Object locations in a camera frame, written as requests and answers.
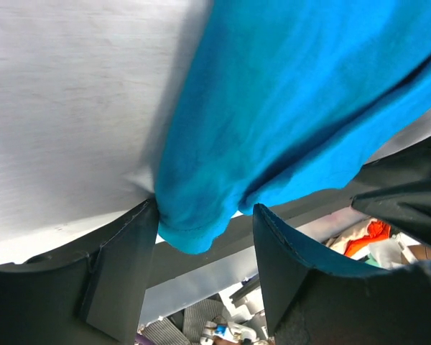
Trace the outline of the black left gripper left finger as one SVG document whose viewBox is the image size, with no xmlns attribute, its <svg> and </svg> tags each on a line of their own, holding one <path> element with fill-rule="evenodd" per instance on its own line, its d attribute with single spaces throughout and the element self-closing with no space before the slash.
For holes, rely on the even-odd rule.
<svg viewBox="0 0 431 345">
<path fill-rule="evenodd" d="M 158 221 L 157 204 L 149 199 L 26 260 L 34 292 L 23 344 L 133 344 Z"/>
</svg>

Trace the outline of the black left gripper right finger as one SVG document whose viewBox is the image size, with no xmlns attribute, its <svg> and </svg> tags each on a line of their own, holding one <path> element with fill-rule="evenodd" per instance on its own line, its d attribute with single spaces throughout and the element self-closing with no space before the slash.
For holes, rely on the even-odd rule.
<svg viewBox="0 0 431 345">
<path fill-rule="evenodd" d="M 393 336 L 380 269 L 344 257 L 257 204 L 253 235 L 267 328 L 275 336 Z"/>
</svg>

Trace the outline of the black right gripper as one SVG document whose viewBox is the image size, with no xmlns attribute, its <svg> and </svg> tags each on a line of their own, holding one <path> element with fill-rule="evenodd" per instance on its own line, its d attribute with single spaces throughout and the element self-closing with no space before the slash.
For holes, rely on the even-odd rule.
<svg viewBox="0 0 431 345">
<path fill-rule="evenodd" d="M 431 136 L 364 165 L 346 190 L 353 209 L 431 247 Z"/>
</svg>

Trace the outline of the teal t shirt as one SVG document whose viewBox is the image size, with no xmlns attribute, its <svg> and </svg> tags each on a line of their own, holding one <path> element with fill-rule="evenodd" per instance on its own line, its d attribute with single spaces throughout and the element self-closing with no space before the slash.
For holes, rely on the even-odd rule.
<svg viewBox="0 0 431 345">
<path fill-rule="evenodd" d="M 215 1 L 154 184 L 159 235 L 344 188 L 431 108 L 431 1 Z"/>
</svg>

